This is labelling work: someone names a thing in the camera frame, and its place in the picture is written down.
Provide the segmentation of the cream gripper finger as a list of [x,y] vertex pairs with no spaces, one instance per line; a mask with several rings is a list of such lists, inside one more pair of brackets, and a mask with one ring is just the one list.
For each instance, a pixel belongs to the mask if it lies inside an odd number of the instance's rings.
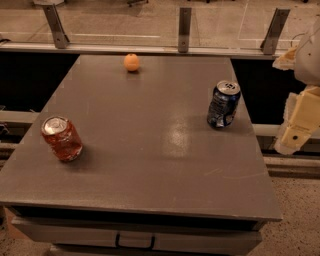
[[274,148],[280,154],[291,155],[320,127],[320,87],[308,85],[299,94],[290,93],[283,119]]
[[293,70],[295,67],[296,51],[297,47],[289,48],[285,54],[275,59],[272,67],[283,71]]

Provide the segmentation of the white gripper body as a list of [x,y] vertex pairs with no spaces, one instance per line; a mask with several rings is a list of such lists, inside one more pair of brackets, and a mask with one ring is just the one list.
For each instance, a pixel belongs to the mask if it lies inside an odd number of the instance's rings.
[[297,80],[306,85],[320,85],[320,18],[299,42],[294,74]]

